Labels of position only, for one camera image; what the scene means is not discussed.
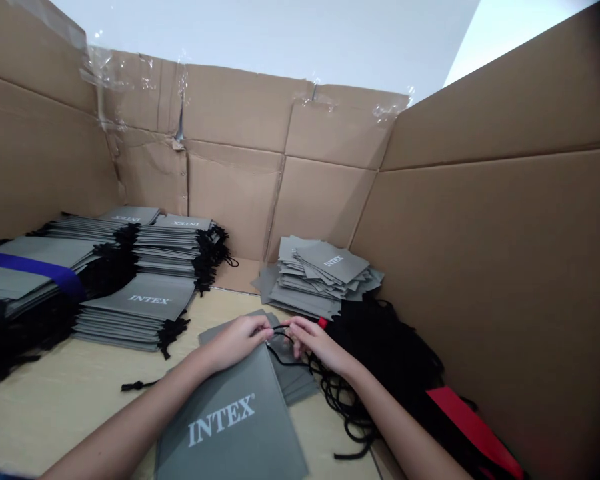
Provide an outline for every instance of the light wooden surface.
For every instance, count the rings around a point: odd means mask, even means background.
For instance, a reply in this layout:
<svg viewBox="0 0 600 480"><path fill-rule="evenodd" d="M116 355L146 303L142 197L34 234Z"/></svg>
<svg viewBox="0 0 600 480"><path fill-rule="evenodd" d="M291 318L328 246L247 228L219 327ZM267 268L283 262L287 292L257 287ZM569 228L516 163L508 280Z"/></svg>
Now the light wooden surface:
<svg viewBox="0 0 600 480"><path fill-rule="evenodd" d="M283 320L288 314L260 304L260 297L212 290L196 297L189 308L188 330L160 353L70 339L40 361L24 365L0 383L0 470L42 474L64 453L140 392L120 392L120 385L153 381L198 347L198 334L238 315L260 308ZM305 453L310 478L378 479L370 455L336 461L333 453L354 453L359 446L346 435L342 419L321 394L290 408ZM136 470L134 479L153 478L155 449Z"/></svg>

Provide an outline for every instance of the red fabric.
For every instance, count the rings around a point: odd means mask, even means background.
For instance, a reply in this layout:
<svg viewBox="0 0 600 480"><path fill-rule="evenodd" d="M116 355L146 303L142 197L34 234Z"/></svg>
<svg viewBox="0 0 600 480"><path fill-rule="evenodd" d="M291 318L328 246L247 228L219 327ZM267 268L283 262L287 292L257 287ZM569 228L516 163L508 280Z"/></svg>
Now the red fabric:
<svg viewBox="0 0 600 480"><path fill-rule="evenodd" d="M514 478L524 478L524 470L509 450L453 390L442 387L428 390L427 394L486 458L500 465Z"/></svg>

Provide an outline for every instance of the cardboard box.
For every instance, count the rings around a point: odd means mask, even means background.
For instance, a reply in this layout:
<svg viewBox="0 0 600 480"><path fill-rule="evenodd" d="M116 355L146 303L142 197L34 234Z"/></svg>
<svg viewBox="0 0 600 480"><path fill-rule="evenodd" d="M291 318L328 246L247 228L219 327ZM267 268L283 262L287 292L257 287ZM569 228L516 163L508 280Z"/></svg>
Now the cardboard box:
<svg viewBox="0 0 600 480"><path fill-rule="evenodd" d="M600 462L600 4L402 112L90 52L47 0L0 1L0 39L0 238L124 201L212 217L241 264L217 285L248 292L282 235L351 247L533 476Z"/></svg>

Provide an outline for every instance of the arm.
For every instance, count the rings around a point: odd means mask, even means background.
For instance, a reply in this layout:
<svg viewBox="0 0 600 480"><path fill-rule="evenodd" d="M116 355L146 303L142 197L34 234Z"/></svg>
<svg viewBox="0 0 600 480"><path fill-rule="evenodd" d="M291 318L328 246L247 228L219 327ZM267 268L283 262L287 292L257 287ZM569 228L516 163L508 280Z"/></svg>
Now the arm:
<svg viewBox="0 0 600 480"><path fill-rule="evenodd" d="M410 480L470 480L469 474L391 396L358 360L314 322L293 317L284 322L293 336L294 354L311 350L353 387Z"/></svg>
<svg viewBox="0 0 600 480"><path fill-rule="evenodd" d="M238 363L272 336L266 316L238 317L212 342L188 354L156 385L82 440L41 479L129 478L198 385Z"/></svg>

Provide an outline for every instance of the blue rubber band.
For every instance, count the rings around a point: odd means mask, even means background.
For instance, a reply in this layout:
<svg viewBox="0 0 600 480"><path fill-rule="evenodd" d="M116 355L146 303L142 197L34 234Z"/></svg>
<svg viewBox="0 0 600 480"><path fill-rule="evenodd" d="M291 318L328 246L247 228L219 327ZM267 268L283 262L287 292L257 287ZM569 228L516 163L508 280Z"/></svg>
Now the blue rubber band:
<svg viewBox="0 0 600 480"><path fill-rule="evenodd" d="M87 298L80 278L70 268L6 253L0 253L0 267L48 277L58 285L60 291L78 303Z"/></svg>

